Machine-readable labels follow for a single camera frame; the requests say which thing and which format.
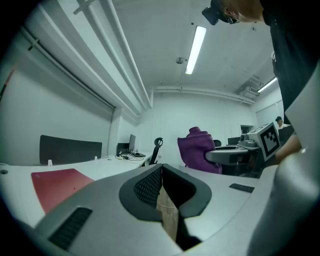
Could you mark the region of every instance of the black shirt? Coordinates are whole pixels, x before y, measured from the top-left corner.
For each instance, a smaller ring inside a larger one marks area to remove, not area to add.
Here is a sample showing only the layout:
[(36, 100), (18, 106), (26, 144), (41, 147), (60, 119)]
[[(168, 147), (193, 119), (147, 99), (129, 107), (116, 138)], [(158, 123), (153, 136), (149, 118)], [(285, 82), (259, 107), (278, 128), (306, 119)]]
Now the black shirt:
[[(284, 111), (313, 74), (320, 57), (318, 1), (260, 0), (264, 22), (270, 26)], [(289, 124), (287, 117), (284, 123)]]

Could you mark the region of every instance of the black partition panel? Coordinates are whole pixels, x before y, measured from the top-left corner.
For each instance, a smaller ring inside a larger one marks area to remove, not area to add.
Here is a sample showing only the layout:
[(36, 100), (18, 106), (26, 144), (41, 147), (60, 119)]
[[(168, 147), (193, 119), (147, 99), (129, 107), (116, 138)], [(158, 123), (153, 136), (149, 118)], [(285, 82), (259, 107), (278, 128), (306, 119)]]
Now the black partition panel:
[(66, 138), (40, 136), (40, 164), (54, 165), (80, 163), (101, 158), (102, 142), (82, 141)]

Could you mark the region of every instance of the office chair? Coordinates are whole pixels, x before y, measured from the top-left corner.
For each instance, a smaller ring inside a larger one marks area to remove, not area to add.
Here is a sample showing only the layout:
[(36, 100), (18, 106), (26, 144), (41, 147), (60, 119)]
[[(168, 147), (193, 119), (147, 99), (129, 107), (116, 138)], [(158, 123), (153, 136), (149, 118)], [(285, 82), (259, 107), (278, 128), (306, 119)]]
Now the office chair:
[(154, 147), (153, 154), (152, 154), (152, 157), (151, 157), (149, 165), (154, 165), (154, 164), (156, 164), (158, 162), (158, 161), (155, 162), (155, 160), (157, 158), (159, 148), (162, 146), (163, 143), (164, 143), (164, 141), (163, 141), (162, 138), (156, 138), (154, 140), (155, 147)]
[(189, 130), (185, 138), (178, 138), (178, 147), (186, 167), (208, 173), (221, 174), (221, 164), (208, 162), (205, 153), (216, 149), (212, 136), (199, 127)]

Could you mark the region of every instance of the white wall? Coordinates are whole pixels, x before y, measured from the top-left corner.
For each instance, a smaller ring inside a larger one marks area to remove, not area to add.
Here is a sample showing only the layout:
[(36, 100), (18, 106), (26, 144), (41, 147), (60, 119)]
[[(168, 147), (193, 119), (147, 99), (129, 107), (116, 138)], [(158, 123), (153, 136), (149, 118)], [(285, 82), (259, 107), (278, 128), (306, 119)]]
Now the white wall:
[(271, 86), (272, 88), (262, 91), (256, 103), (251, 106), (256, 116), (256, 127), (273, 122), (277, 128), (277, 116), (281, 116), (284, 120), (284, 104), (278, 81)]
[[(0, 83), (30, 44), (18, 36), (1, 63)], [(107, 155), (112, 109), (33, 49), (13, 74), (0, 102), (0, 162), (39, 165), (41, 135), (102, 142)]]
[(144, 112), (138, 128), (139, 151), (152, 152), (154, 140), (163, 138), (159, 162), (183, 165), (177, 139), (195, 126), (208, 131), (222, 145), (241, 135), (240, 125), (253, 126), (255, 114), (245, 104), (191, 94), (156, 95), (153, 109)]
[(134, 148), (140, 148), (139, 121), (139, 118), (132, 119), (123, 108), (117, 107), (114, 110), (109, 134), (109, 155), (116, 154), (118, 143), (129, 143), (131, 134), (136, 136)]
[(278, 84), (276, 84), (276, 87), (274, 90), (269, 92), (268, 94), (262, 94), (258, 97), (255, 104), (251, 106), (252, 111), (258, 112), (260, 110), (263, 110), (272, 104), (275, 104), (279, 101), (282, 101), (282, 95), (280, 91), (280, 87)]

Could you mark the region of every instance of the desk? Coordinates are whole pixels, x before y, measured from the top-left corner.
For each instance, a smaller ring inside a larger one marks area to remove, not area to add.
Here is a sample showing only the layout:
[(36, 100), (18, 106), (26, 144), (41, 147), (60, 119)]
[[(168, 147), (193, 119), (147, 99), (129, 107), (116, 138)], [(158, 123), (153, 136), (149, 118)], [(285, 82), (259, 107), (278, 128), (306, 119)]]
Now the desk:
[(141, 153), (145, 157), (140, 161), (118, 160), (115, 156), (107, 156), (93, 161), (54, 166), (0, 165), (1, 170), (8, 171), (7, 174), (0, 174), (0, 193), (14, 218), (35, 227), (45, 212), (38, 200), (31, 173), (76, 169), (97, 181), (139, 168), (152, 156), (151, 152)]

